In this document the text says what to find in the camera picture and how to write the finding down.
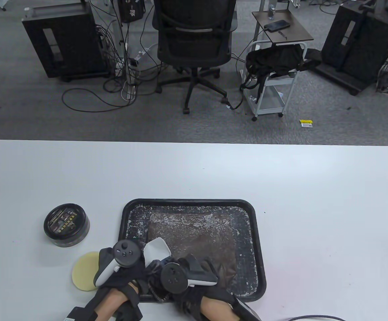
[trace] gray carpet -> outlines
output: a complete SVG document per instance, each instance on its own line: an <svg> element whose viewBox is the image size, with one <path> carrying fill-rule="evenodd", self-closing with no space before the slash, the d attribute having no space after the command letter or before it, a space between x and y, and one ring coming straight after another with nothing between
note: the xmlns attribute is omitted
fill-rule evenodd
<svg viewBox="0 0 388 321"><path fill-rule="evenodd" d="M370 87L353 97L310 72L301 73L283 118L264 115L252 122L246 103L231 111L220 104L217 94L201 87L194 89L191 114L182 115L186 84L164 87L161 95L139 97L135 104L118 111L92 114L69 110L60 97L72 87L91 89L115 104L123 101L119 94L103 92L101 78L66 84L46 77L21 24L23 9L65 2L11 0L6 12L0 10L0 139L388 145L388 95L375 93ZM259 1L238 0L239 26L232 38L233 52L240 53L253 37L255 21L251 12L258 7ZM337 7L325 9L336 12ZM310 46L321 49L334 16L322 13L317 6L307 6L307 2L292 11L315 38ZM105 22L110 21L105 14L101 16ZM132 55L140 49L142 27L143 20L130 27ZM147 21L142 44L154 42L157 32ZM153 62L146 58L141 66L150 67ZM175 75L168 68L162 79ZM222 67L216 83L229 92L232 104L240 101L235 60ZM140 88L143 93L153 90L154 84ZM107 108L94 96L81 92L71 93L67 101L77 108ZM313 128L301 128L299 119L312 119Z"/></svg>

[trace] smartphone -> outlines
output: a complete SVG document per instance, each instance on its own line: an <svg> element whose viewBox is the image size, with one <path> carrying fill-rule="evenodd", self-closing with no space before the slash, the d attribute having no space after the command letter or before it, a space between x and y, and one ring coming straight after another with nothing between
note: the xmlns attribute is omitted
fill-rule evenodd
<svg viewBox="0 0 388 321"><path fill-rule="evenodd" d="M264 29L266 31L275 32L275 31L278 31L278 30L281 30L284 28L288 28L288 27L290 27L290 23L288 23L286 20L279 20L276 22L266 24L264 26Z"/></svg>

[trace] vr controller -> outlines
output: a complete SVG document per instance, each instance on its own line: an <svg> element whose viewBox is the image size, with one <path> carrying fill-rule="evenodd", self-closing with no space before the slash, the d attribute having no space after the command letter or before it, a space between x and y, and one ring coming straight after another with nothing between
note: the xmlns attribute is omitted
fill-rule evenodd
<svg viewBox="0 0 388 321"><path fill-rule="evenodd" d="M99 270L94 276L95 286L103 285L106 280L122 268L131 268L140 259L140 247L131 240L118 241L113 248L107 247L99 252Z"/></svg>
<svg viewBox="0 0 388 321"><path fill-rule="evenodd" d="M152 262L162 265L160 280L163 287L171 293L179 294L188 286L213 286L218 278L212 272L204 270L197 259L189 254L177 262L171 261L171 251L165 240L158 237L145 245L143 249L145 267ZM95 286L103 285L106 280L121 267L130 268L140 259L141 249L131 240L118 241L111 249L101 249L99 252L99 270L93 283Z"/></svg>

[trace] black computer tower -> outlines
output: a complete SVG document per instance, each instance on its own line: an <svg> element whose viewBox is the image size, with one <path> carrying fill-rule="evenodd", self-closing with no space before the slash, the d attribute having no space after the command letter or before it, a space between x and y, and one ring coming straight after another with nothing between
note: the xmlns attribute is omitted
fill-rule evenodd
<svg viewBox="0 0 388 321"><path fill-rule="evenodd" d="M377 81L388 58L388 25L365 15L358 1L339 6L322 49L319 73L353 89L363 90Z"/></svg>
<svg viewBox="0 0 388 321"><path fill-rule="evenodd" d="M109 75L89 3L27 8L22 23L49 78Z"/></svg>

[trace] black backpack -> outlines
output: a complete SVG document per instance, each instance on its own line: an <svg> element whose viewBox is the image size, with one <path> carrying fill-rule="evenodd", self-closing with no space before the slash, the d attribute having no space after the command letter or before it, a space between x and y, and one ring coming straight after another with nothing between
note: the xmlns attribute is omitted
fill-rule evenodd
<svg viewBox="0 0 388 321"><path fill-rule="evenodd" d="M302 48L299 44L288 44L283 46L272 46L266 49L251 51L246 56L246 80L240 86L240 90L258 88L256 103L264 88L267 76L275 72L272 76L280 77L289 74L292 69L308 70L321 63L321 53L317 49L307 49L305 61L302 58ZM256 84L247 86L247 83L256 78Z"/></svg>

